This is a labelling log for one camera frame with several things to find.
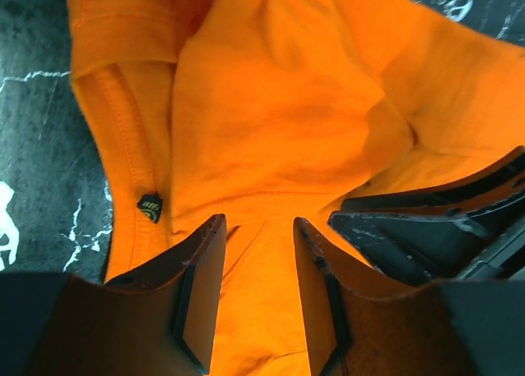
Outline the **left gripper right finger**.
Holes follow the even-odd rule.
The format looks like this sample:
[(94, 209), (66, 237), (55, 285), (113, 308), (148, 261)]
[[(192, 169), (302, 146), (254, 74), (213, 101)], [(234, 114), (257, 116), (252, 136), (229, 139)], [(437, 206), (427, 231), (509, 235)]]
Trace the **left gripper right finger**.
[(436, 284), (413, 288), (294, 220), (294, 247), (313, 375), (461, 375), (463, 347)]

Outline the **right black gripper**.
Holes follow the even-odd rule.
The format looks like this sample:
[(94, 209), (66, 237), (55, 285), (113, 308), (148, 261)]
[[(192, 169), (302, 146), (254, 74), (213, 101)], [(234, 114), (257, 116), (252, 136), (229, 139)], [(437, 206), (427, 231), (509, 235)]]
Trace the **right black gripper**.
[(418, 287), (440, 278), (503, 277), (504, 264), (524, 247), (524, 147), (463, 179), (349, 198), (341, 210), (330, 227), (397, 281)]

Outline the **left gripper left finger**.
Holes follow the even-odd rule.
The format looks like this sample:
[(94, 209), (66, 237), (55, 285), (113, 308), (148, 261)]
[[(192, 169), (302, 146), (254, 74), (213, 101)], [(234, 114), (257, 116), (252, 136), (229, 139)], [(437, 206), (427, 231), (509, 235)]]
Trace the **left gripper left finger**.
[(219, 214), (104, 286), (73, 277), (53, 320), (49, 374), (207, 374), (225, 249)]

